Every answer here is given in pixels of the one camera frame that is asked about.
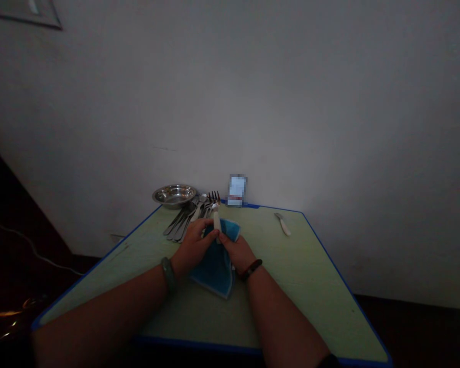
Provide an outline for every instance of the power cord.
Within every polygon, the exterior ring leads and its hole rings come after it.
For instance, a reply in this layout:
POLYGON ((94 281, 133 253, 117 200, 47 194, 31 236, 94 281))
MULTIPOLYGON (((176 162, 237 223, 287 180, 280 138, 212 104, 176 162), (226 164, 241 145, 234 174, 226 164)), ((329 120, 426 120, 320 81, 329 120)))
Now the power cord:
POLYGON ((16 234, 16 235, 19 235, 21 238, 25 239, 25 240, 29 243, 29 245, 31 246, 32 252, 34 253, 34 255, 35 255, 37 258, 39 258, 40 260, 43 260, 43 261, 45 261, 45 262, 47 262, 47 263, 49 263, 50 265, 53 265, 53 266, 55 266, 55 267, 70 270, 71 272, 73 272, 74 274, 77 274, 78 276, 84 276, 84 275, 85 275, 84 273, 80 273, 80 272, 75 271, 73 268, 69 268, 69 267, 57 265, 56 263, 54 263, 53 261, 49 260, 48 258, 45 258, 45 257, 43 257, 43 256, 40 256, 39 253, 37 252, 36 246, 34 245, 34 243, 32 242, 32 240, 29 239, 27 236, 25 236, 23 233, 18 232, 17 230, 14 230, 14 229, 9 229, 9 228, 7 228, 7 227, 5 227, 5 226, 2 226, 1 224, 0 224, 0 228, 1 228, 2 230, 4 230, 4 231, 9 232, 9 233, 14 233, 14 234, 16 234))

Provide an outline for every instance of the blue napkin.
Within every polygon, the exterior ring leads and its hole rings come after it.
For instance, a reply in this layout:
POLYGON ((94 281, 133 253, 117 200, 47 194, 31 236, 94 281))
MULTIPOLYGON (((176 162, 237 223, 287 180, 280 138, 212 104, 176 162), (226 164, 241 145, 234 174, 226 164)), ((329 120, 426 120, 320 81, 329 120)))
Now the blue napkin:
MULTIPOLYGON (((235 242, 239 238, 240 225, 234 221, 220 219, 221 231, 235 242)), ((204 236, 213 230, 210 225, 204 236)), ((223 244, 211 243, 203 260, 191 271, 190 278, 209 291, 228 299, 235 283, 230 256, 223 244)))

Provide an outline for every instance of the floor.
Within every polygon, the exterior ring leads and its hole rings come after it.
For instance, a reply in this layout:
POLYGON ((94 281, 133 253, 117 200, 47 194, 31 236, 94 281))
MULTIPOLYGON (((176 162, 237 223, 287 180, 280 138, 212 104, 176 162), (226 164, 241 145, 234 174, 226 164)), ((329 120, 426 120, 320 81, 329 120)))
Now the floor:
MULTIPOLYGON (((98 261, 72 255, 40 208, 0 158, 0 225, 30 238, 37 251, 80 273, 98 261)), ((32 253, 21 236, 0 228, 0 340, 27 335, 34 318, 80 276, 32 253)), ((396 367, 460 367, 460 312, 452 309, 356 296, 396 367)), ((260 357, 130 345, 109 366, 138 366, 162 355, 168 366, 264 366, 260 357)))

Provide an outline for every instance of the stainless steel bowl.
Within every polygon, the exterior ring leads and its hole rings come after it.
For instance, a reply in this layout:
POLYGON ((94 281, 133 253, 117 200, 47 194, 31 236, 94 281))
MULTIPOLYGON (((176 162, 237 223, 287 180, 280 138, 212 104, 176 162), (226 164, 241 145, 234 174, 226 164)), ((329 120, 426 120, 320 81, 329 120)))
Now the stainless steel bowl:
POLYGON ((158 188, 153 192, 152 199, 168 209, 177 210, 193 199, 196 193, 195 187, 173 184, 158 188))

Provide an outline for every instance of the phone screen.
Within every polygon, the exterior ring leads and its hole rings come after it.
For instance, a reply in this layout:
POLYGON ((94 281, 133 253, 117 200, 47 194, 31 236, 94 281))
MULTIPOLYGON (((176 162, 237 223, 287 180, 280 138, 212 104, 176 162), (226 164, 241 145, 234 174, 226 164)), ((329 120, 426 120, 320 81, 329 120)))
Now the phone screen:
POLYGON ((242 207, 245 203, 245 188, 247 186, 247 177, 243 175, 230 176, 228 185, 227 205, 229 207, 242 207))

